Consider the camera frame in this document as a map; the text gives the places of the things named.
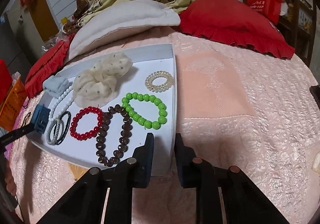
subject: white pillow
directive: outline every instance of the white pillow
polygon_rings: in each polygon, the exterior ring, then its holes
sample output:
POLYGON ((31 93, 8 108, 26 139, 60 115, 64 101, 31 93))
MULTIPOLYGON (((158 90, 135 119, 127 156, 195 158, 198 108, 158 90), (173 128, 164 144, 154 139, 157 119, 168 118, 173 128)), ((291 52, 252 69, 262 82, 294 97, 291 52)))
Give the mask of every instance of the white pillow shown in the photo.
POLYGON ((155 26, 179 24, 179 15, 157 1, 134 0, 112 5, 78 31, 69 48, 69 60, 155 26))

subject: green beaded bracelet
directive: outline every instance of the green beaded bracelet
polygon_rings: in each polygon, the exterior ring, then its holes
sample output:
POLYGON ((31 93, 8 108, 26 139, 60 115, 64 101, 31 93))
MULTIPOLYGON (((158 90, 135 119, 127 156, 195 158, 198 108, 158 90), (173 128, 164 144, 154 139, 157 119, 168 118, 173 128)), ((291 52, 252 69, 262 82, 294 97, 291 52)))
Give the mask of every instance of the green beaded bracelet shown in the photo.
POLYGON ((161 99, 157 98, 155 95, 148 95, 148 94, 138 94, 137 92, 133 93, 127 93, 124 98, 121 99, 122 101, 122 107, 128 112, 129 117, 131 117, 135 122, 137 122, 139 125, 143 125, 145 128, 150 129, 159 129, 161 125, 165 124, 167 122, 167 107, 166 105, 161 101, 161 99), (151 103, 154 103, 159 108, 159 117, 158 121, 151 122, 149 120, 146 120, 145 118, 141 117, 141 115, 137 114, 136 111, 134 111, 133 107, 130 106, 129 102, 131 99, 137 99, 139 101, 150 101, 151 103))

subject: red pillow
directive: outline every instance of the red pillow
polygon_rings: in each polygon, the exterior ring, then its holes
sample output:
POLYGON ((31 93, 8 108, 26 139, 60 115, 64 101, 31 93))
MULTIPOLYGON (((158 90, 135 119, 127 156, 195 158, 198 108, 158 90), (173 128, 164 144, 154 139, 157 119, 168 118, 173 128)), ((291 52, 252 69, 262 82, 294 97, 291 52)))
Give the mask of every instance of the red pillow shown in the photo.
POLYGON ((75 34, 70 35, 68 41, 59 41, 31 67, 25 83, 29 98, 36 96, 42 90, 43 81, 62 67, 63 60, 68 55, 69 46, 74 36, 75 34))
POLYGON ((294 48, 270 21, 237 0, 196 0, 179 14, 177 30, 277 58, 292 58, 294 48))

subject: white pearl necklace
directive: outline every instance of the white pearl necklace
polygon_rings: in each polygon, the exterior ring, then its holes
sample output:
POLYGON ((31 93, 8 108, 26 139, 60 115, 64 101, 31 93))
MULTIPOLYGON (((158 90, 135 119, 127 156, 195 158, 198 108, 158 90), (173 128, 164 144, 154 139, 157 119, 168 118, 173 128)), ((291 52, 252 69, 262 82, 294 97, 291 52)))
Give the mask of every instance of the white pearl necklace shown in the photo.
POLYGON ((72 86, 68 87, 67 90, 64 91, 64 93, 61 96, 59 96, 59 98, 56 100, 56 102, 54 103, 53 107, 50 110, 49 121, 57 120, 65 111, 67 111, 69 106, 71 106, 73 102, 73 97, 71 97, 70 100, 65 104, 65 106, 60 111, 60 113, 58 113, 56 116, 53 116, 54 111, 57 108, 58 104, 62 101, 62 99, 64 99, 71 92, 71 90, 73 90, 73 87, 72 86))
POLYGON ((174 79, 171 76, 171 74, 169 72, 162 71, 162 70, 151 73, 146 78, 146 81, 145 81, 146 88, 152 92, 164 92, 168 90, 170 87, 172 87, 173 84, 174 84, 174 79), (164 77, 167 79, 167 81, 162 85, 153 85, 152 82, 158 77, 164 77))

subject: red beaded bracelet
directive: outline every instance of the red beaded bracelet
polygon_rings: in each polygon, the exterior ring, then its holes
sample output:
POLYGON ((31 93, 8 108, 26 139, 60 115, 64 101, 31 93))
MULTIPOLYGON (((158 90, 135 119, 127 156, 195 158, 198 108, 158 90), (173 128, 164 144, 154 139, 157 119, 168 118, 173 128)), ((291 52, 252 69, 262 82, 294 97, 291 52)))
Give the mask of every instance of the red beaded bracelet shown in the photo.
POLYGON ((74 137, 77 140, 87 140, 90 139, 92 137, 95 137, 98 133, 99 130, 99 126, 102 125, 102 115, 103 112, 101 109, 97 108, 97 107, 87 107, 84 109, 81 109, 79 111, 79 113, 76 114, 76 116, 72 119, 72 123, 71 123, 71 127, 70 127, 70 135, 72 137, 74 137), (96 126, 94 129, 92 129, 89 132, 85 132, 84 134, 79 134, 76 132, 76 127, 78 126, 78 121, 85 115, 85 114, 89 114, 89 113, 94 113, 98 115, 98 126, 96 126))

